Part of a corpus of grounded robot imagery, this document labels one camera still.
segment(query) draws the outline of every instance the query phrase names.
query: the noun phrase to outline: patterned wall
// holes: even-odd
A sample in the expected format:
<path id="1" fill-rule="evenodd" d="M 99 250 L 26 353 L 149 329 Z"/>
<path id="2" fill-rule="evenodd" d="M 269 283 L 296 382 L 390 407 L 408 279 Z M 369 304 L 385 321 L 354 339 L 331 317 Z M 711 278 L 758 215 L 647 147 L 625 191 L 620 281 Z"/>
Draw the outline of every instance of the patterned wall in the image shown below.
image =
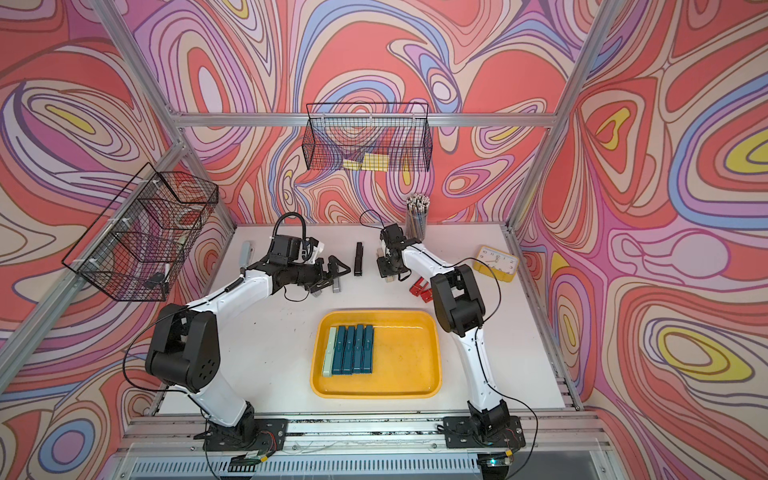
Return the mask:
<path id="1" fill-rule="evenodd" d="M 631 0 L 516 225 L 632 478 L 768 478 L 768 4 Z"/>
<path id="2" fill-rule="evenodd" d="M 430 221 L 503 221 L 544 133 L 541 127 L 461 127 L 453 153 L 436 145 L 432 169 L 408 173 L 307 171 L 301 128 L 188 130 L 236 223 L 273 223 L 287 211 L 319 223 L 356 223 L 369 208 L 385 220 L 402 220 L 405 199 L 415 192 L 430 195 Z"/>
<path id="3" fill-rule="evenodd" d="M 490 112 L 534 98 L 535 111 L 554 111 L 597 9 L 574 0 L 121 6 L 171 104 L 190 112 L 358 99 Z"/>
<path id="4" fill-rule="evenodd" d="M 552 112 L 593 2 L 132 3 L 124 18 L 173 107 L 302 112 L 314 101 L 427 101 L 437 112 Z M 356 222 L 404 216 L 430 194 L 429 219 L 506 220 L 543 134 L 439 128 L 429 174 L 306 173 L 299 128 L 189 132 L 236 223 Z"/>
<path id="5" fill-rule="evenodd" d="M 87 1 L 0 2 L 0 336 L 61 274 L 61 258 L 168 140 Z M 171 299 L 201 295 L 227 237 L 211 219 Z M 122 351 L 162 305 L 86 288 L 0 396 L 0 478 L 94 478 L 151 398 Z M 132 350 L 143 374 L 148 341 Z"/>

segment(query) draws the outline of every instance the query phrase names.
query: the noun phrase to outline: red object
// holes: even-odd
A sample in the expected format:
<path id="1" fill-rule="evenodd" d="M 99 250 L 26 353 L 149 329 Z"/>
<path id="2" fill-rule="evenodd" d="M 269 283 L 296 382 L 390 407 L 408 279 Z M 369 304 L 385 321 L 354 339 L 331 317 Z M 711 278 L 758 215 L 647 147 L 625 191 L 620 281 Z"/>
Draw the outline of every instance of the red object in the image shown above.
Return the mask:
<path id="1" fill-rule="evenodd" d="M 424 300 L 424 303 L 429 303 L 429 302 L 432 301 L 432 289 L 431 288 L 422 290 L 420 295 L 422 297 L 422 300 Z"/>
<path id="2" fill-rule="evenodd" d="M 413 296 L 419 296 L 422 294 L 422 291 L 427 288 L 429 285 L 429 282 L 424 280 L 424 277 L 420 276 L 418 280 L 416 280 L 416 283 L 411 286 L 411 293 Z"/>

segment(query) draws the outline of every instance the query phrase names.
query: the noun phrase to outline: white table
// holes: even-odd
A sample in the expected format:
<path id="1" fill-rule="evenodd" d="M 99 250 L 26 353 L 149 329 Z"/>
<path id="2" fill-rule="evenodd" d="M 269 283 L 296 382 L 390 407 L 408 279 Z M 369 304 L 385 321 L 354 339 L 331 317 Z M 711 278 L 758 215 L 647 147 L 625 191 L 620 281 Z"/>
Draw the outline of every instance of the white table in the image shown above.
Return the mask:
<path id="1" fill-rule="evenodd" d="M 253 242 L 253 261 L 270 243 L 272 227 L 239 227 L 214 281 L 215 290 L 239 274 L 242 244 Z M 300 227 L 281 227 L 281 233 L 300 236 Z M 428 399 L 353 400 L 323 399 L 310 387 L 310 366 L 320 320 L 333 310 L 418 309 L 434 317 L 432 303 L 413 296 L 409 287 L 418 277 L 387 283 L 376 267 L 379 230 L 358 226 L 313 226 L 307 234 L 325 243 L 323 257 L 336 255 L 354 268 L 355 245 L 364 247 L 362 276 L 341 278 L 341 293 L 330 287 L 319 297 L 301 303 L 283 298 L 282 292 L 254 304 L 237 318 L 218 319 L 221 372 L 242 397 L 262 413 L 321 412 L 437 412 L 466 410 L 467 382 L 450 333 L 439 326 L 442 388 Z M 430 225 L 424 244 L 446 262 L 477 254 L 481 245 L 508 251 L 498 225 Z M 476 273 L 485 308 L 498 302 L 495 281 Z M 484 326 L 485 346 L 498 388 L 528 403 L 533 409 L 560 409 L 562 395 L 550 367 L 520 280 L 501 282 L 502 304 Z M 301 299 L 305 291 L 288 286 L 288 297 Z M 510 409 L 524 409 L 508 400 Z M 160 414 L 191 414 L 200 410 L 186 397 L 166 394 Z"/>

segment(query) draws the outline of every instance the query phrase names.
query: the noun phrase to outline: yellow sticky note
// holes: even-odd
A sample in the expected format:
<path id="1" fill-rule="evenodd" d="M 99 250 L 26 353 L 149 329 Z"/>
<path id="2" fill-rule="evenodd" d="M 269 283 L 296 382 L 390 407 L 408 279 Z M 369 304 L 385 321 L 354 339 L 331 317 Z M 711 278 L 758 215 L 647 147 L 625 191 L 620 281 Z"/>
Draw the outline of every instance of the yellow sticky note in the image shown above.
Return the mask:
<path id="1" fill-rule="evenodd" d="M 363 170 L 386 172 L 389 170 L 389 155 L 365 154 L 362 157 Z"/>
<path id="2" fill-rule="evenodd" d="M 360 162 L 353 162 L 351 160 L 344 159 L 342 162 L 342 167 L 346 168 L 347 170 L 360 170 Z"/>

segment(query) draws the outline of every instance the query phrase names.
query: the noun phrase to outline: black cable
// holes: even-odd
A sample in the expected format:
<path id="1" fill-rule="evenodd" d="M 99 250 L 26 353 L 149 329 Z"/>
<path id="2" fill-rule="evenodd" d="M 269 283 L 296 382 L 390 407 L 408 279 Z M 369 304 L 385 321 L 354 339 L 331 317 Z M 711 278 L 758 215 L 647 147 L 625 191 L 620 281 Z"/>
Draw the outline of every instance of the black cable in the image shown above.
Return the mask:
<path id="1" fill-rule="evenodd" d="M 312 258 L 312 252 L 315 250 L 315 247 L 306 237 L 306 220 L 304 220 L 304 217 L 302 217 L 299 212 L 286 212 L 280 215 L 280 218 L 278 218 L 277 222 L 275 222 L 275 227 L 272 229 L 272 238 L 277 235 L 277 229 L 280 228 L 280 224 L 288 217 L 296 217 L 301 222 L 301 241 L 304 244 L 303 247 L 305 251 L 305 253 L 301 256 L 301 260 L 303 260 L 302 263 L 306 263 L 307 260 Z"/>
<path id="2" fill-rule="evenodd" d="M 525 468 L 525 466 L 528 464 L 528 460 L 530 460 L 531 456 L 533 455 L 533 448 L 536 446 L 536 437 L 538 436 L 538 416 L 536 416 L 536 412 L 534 412 L 533 409 L 531 407 L 529 407 L 527 403 L 523 402 L 520 399 L 516 399 L 515 397 L 511 397 L 509 395 L 504 395 L 503 393 L 499 392 L 497 389 L 493 388 L 493 386 L 490 383 L 488 383 L 488 377 L 485 375 L 485 369 L 482 366 L 482 357 L 480 357 L 480 349 L 478 348 L 477 333 L 475 333 L 475 351 L 478 353 L 478 361 L 480 362 L 480 371 L 482 372 L 482 377 L 485 380 L 485 384 L 488 386 L 488 388 L 490 388 L 491 390 L 493 390 L 494 392 L 498 393 L 500 396 L 503 396 L 506 399 L 515 400 L 517 403 L 521 403 L 526 409 L 528 409 L 529 412 L 531 412 L 533 414 L 533 418 L 536 419 L 536 430 L 534 431 L 534 434 L 533 434 L 533 442 L 531 443 L 531 451 L 528 453 L 528 456 L 525 457 L 525 462 L 523 462 L 523 464 L 520 466 L 520 468 L 518 468 L 517 470 L 512 472 L 511 475 L 508 475 L 504 479 L 504 480 L 508 480 L 509 478 L 512 478 L 515 475 L 517 475 L 523 468 Z"/>
<path id="3" fill-rule="evenodd" d="M 203 413 L 203 409 L 200 409 L 200 414 L 205 419 L 205 431 L 208 431 L 208 418 Z M 208 464 L 208 469 L 210 470 L 210 473 L 214 476 L 216 480 L 221 480 L 221 477 L 217 475 L 217 473 L 214 471 L 214 467 L 210 466 L 210 460 L 208 459 L 208 451 L 205 449 L 205 440 L 203 440 L 203 453 L 205 454 L 205 462 Z"/>
<path id="4" fill-rule="evenodd" d="M 302 298 L 301 300 L 293 300 L 293 299 L 288 298 L 287 293 L 288 293 L 288 289 L 285 287 L 285 285 L 283 285 L 283 296 L 286 297 L 286 300 L 288 300 L 289 302 L 296 302 L 296 303 L 303 302 L 304 300 L 306 300 L 310 296 L 310 291 L 307 290 L 306 291 L 306 296 L 304 298 Z"/>
<path id="5" fill-rule="evenodd" d="M 455 430 L 449 429 L 445 425 L 440 425 L 440 424 L 438 424 L 437 427 L 435 427 L 435 429 L 437 430 L 437 433 L 445 434 L 445 432 L 448 432 L 453 435 L 456 435 L 457 437 L 469 437 L 470 435 L 472 435 L 472 432 L 459 433 Z"/>
<path id="6" fill-rule="evenodd" d="M 476 259 L 476 258 L 474 258 L 474 257 L 466 257 L 465 259 L 463 259 L 463 260 L 460 260 L 460 261 L 458 261 L 458 262 L 454 263 L 453 265 L 448 265 L 448 266 L 445 266 L 445 267 L 446 267 L 446 268 L 451 268 L 452 266 L 456 266 L 456 265 L 459 265 L 461 262 L 465 262 L 465 261 L 467 261 L 467 260 L 474 260 L 474 261 L 476 261 L 476 262 L 480 262 L 480 263 L 482 263 L 483 265 L 485 265 L 485 268 L 487 268 L 487 269 L 488 269 L 488 271 L 489 271 L 489 272 L 491 272 L 491 275 L 493 276 L 493 280 L 496 280 L 496 289 L 498 290 L 498 303 L 496 303 L 496 308 L 494 308 L 494 309 L 493 309 L 493 311 L 491 312 L 491 314 L 490 314 L 490 315 L 488 315 L 487 317 L 485 317 L 485 319 L 482 321 L 483 323 L 485 323 L 485 322 L 488 322 L 488 321 L 491 319 L 491 317 L 492 317 L 492 316 L 494 316 L 494 314 L 495 314 L 496 312 L 498 312 L 498 308 L 499 308 L 500 306 L 502 306 L 502 285 L 501 285 L 501 284 L 498 282 L 498 278 L 496 278 L 496 274 L 495 274 L 495 273 L 493 273 L 493 269 L 492 269 L 491 267 L 489 267 L 489 266 L 488 266 L 488 264 L 487 264 L 486 262 L 484 262 L 484 261 L 482 261 L 482 260 L 478 260 L 478 259 Z"/>
<path id="7" fill-rule="evenodd" d="M 189 311 L 189 310 L 192 310 L 193 308 L 199 307 L 200 305 L 204 305 L 205 303 L 208 303 L 208 302 L 210 302 L 211 300 L 215 299 L 217 296 L 221 295 L 221 294 L 222 294 L 222 293 L 224 293 L 224 292 L 226 292 L 226 290 L 221 290 L 219 293 L 217 293 L 216 295 L 212 296 L 212 297 L 211 297 L 211 298 L 209 298 L 208 300 L 205 300 L 204 302 L 200 302 L 200 303 L 198 303 L 197 305 L 190 305 L 190 306 L 185 306 L 183 309 L 181 309 L 181 310 L 178 310 L 178 311 L 176 311 L 176 312 L 173 312 L 173 313 L 169 313 L 169 314 L 168 314 L 168 315 L 166 315 L 166 316 L 162 316 L 162 317 L 160 317 L 159 319 L 157 319 L 157 320 L 153 321 L 152 323 L 150 323 L 149 325 L 147 325 L 146 327 L 144 327 L 144 329 L 143 329 L 143 330 L 141 330 L 141 331 L 140 331 L 140 332 L 139 332 L 139 333 L 138 333 L 138 334 L 137 334 L 137 335 L 134 337 L 134 339 L 133 339 L 133 340 L 131 340 L 131 343 L 129 343 L 129 344 L 128 344 L 128 348 L 126 348 L 126 349 L 125 349 L 125 355 L 123 355 L 123 366 L 122 366 L 122 368 L 123 368 L 123 377 L 125 378 L 125 381 L 126 381 L 126 382 L 128 382 L 129 384 L 131 384 L 131 386 L 133 386 L 134 388 L 136 388 L 136 389 L 139 389 L 139 390 L 144 390 L 145 392 L 152 392 L 152 393 L 163 393 L 163 392 L 179 392 L 179 393 L 184 393 L 184 394 L 186 395 L 186 392 L 181 392 L 180 390 L 169 390 L 169 389 L 148 389 L 148 388 L 146 388 L 146 387 L 143 387 L 143 386 L 139 386 L 139 385 L 136 385 L 135 383 L 133 383 L 133 382 L 131 381 L 131 379 L 129 379 L 129 378 L 128 378 L 128 373 L 125 371 L 125 364 L 126 364 L 126 362 L 128 361 L 128 353 L 129 353 L 129 352 L 131 351 L 131 349 L 133 348 L 133 346 L 134 346 L 134 343 L 136 343 L 136 340 L 138 340 L 138 339 L 139 339 L 139 337 L 140 337 L 140 336 L 142 336 L 142 335 L 144 334 L 144 332 L 146 332 L 147 330 L 149 330 L 149 329 L 150 329 L 150 328 L 152 328 L 153 326 L 157 325 L 159 322 L 162 322 L 162 321 L 163 321 L 163 320 L 165 320 L 166 318 L 171 318 L 171 317 L 173 317 L 173 316 L 176 316 L 178 313 L 184 313 L 184 312 L 187 312 L 187 311 Z"/>
<path id="8" fill-rule="evenodd" d="M 296 217 L 301 222 L 301 240 L 306 240 L 306 220 L 301 216 L 299 212 L 286 212 L 280 215 L 280 218 L 275 222 L 275 227 L 272 229 L 272 237 L 277 235 L 277 229 L 280 228 L 280 224 L 288 217 Z"/>
<path id="9" fill-rule="evenodd" d="M 381 215 L 379 215 L 379 212 L 377 212 L 376 210 L 374 210 L 374 209 L 372 209 L 372 208 L 369 208 L 368 210 L 366 210 L 366 211 L 364 211 L 364 212 L 362 212 L 362 213 L 360 214 L 360 218 L 359 218 L 359 219 L 357 219 L 357 220 L 358 220 L 358 222 L 360 223 L 360 225 L 363 225 L 364 227 L 368 227 L 368 228 L 375 228 L 375 229 L 379 230 L 379 228 L 378 228 L 378 227 L 374 227 L 373 225 L 365 225 L 365 224 L 362 222 L 362 216 L 363 216 L 363 215 L 365 215 L 365 214 L 367 214 L 368 212 L 371 212 L 372 214 L 376 214 L 376 216 L 379 218 L 379 222 L 382 224 L 382 228 L 384 228 L 384 220 L 382 220 L 382 216 L 381 216 Z"/>

